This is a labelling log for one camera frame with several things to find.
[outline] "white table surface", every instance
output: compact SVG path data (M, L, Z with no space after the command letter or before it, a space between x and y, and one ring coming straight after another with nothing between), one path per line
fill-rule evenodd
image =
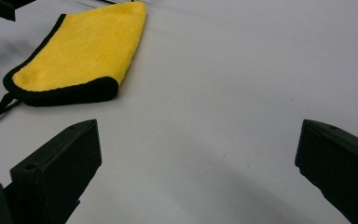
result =
M358 136L358 1L147 1L117 99L19 105L0 121L0 183L97 119L103 165L68 223L349 223L295 155L303 119ZM37 0L0 19L0 100L59 15L88 9Z

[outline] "white surface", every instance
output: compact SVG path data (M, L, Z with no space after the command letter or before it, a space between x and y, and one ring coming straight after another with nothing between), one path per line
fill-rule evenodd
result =
M117 99L20 105L0 182L65 127L99 122L103 166L68 223L349 223L294 165L303 119L358 136L358 1L149 0ZM0 19L2 78L75 1Z

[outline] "black object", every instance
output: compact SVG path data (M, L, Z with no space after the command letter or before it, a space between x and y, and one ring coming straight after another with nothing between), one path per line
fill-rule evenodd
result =
M10 170L0 224L63 224L102 164L97 121L72 125Z
M351 223L358 223L358 137L306 119L296 166Z
M34 0L0 0L0 17L15 21L15 9L23 7Z

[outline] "microfiber towel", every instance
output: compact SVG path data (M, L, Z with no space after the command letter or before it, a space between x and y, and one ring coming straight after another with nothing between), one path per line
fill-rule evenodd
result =
M30 58L5 75L0 115L15 99L33 106L113 99L138 48L145 14L142 2L62 14Z

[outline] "yellow microfiber towel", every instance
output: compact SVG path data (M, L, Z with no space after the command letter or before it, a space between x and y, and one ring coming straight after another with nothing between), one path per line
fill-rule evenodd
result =
M62 14L24 63L4 77L14 100L27 105L69 105L113 99L145 26L145 4L128 2Z

